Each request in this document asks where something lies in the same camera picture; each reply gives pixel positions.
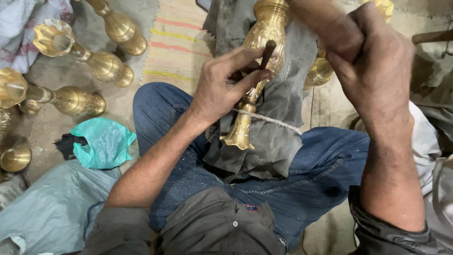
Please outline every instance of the concrete floor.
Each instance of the concrete floor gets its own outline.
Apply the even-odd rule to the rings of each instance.
[[[109,0],[112,8],[133,18],[147,40],[159,9],[157,0]],[[345,11],[357,8],[360,0],[334,0]],[[390,21],[396,30],[410,37],[416,33],[445,30],[451,20],[453,0],[398,0],[395,2],[394,17]],[[103,117],[113,119],[135,130],[132,117],[132,100],[139,88],[143,63],[146,54],[138,57],[127,55],[109,40],[104,31],[102,18],[97,16],[86,2],[71,1],[76,21],[72,26],[76,41],[88,46],[92,51],[107,51],[117,54],[135,73],[135,81],[128,88],[117,88],[111,83],[94,79],[88,67],[70,56],[51,58],[39,55],[30,72],[25,75],[29,83],[58,89],[62,86],[80,86],[88,92],[101,94],[107,102]],[[437,86],[442,78],[453,69],[452,57],[441,59],[445,43],[422,44],[417,47],[413,85]],[[306,91],[304,121],[301,127],[309,130],[319,126],[348,128],[357,117],[353,106],[348,102],[338,79],[334,77],[328,84]],[[32,161],[26,172],[29,183],[35,182],[48,169],[63,161],[63,157],[52,144],[61,135],[68,133],[78,123],[87,118],[72,118],[59,113],[51,104],[35,115],[23,115],[17,130],[9,135],[5,146],[25,144],[32,150]],[[133,157],[138,155],[136,142],[130,149]],[[127,170],[133,161],[121,166]],[[353,247],[353,221],[344,203],[309,226],[305,232],[304,244],[292,254],[346,254]]]

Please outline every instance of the man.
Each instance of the man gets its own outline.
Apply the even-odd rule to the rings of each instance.
[[[256,70],[228,81],[263,49],[239,47],[207,61],[193,99],[169,84],[147,84],[134,98],[142,158],[113,187],[82,254],[147,254],[148,224],[159,233],[156,254],[286,254],[306,226],[358,185],[350,196],[361,241],[356,254],[435,254],[411,151],[413,46],[373,4],[351,16],[365,36],[361,57],[352,64],[329,52],[328,60],[369,138],[311,129],[287,179],[229,185],[203,168],[207,141],[200,134],[269,77]]]

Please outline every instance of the jeans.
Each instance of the jeans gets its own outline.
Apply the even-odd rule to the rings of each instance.
[[[148,83],[134,97],[134,122],[140,155],[144,155],[175,124],[192,97],[167,83]],[[360,185],[369,137],[353,130],[316,127],[301,136],[303,146],[281,181],[247,180],[227,184],[203,168],[209,144],[204,134],[186,149],[151,207],[150,228],[158,232],[166,218],[187,198],[213,186],[222,187],[240,204],[265,201],[275,215],[274,233],[288,249],[297,246],[302,230],[317,221]]]

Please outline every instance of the rope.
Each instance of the rope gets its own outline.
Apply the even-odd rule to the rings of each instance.
[[[254,117],[254,118],[258,118],[258,119],[263,119],[265,121],[268,121],[268,122],[272,122],[272,123],[275,123],[275,124],[278,124],[280,126],[283,126],[287,129],[291,129],[293,130],[294,132],[296,132],[298,135],[301,135],[302,133],[299,131],[299,129],[297,127],[293,127],[289,124],[286,124],[280,120],[276,120],[276,119],[273,119],[273,118],[269,118],[269,117],[266,117],[266,116],[263,116],[263,115],[259,115],[259,114],[256,114],[256,113],[250,113],[250,112],[247,112],[247,111],[244,111],[244,110],[241,110],[241,109],[237,109],[237,108],[233,108],[232,109],[233,111],[235,112],[238,112],[238,113],[241,113],[241,114],[244,114],[244,115],[247,115],[247,116],[250,116],[250,117]]]

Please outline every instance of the shirt label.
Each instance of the shirt label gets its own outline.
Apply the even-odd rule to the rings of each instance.
[[[246,205],[247,211],[257,211],[258,207],[255,205]]]

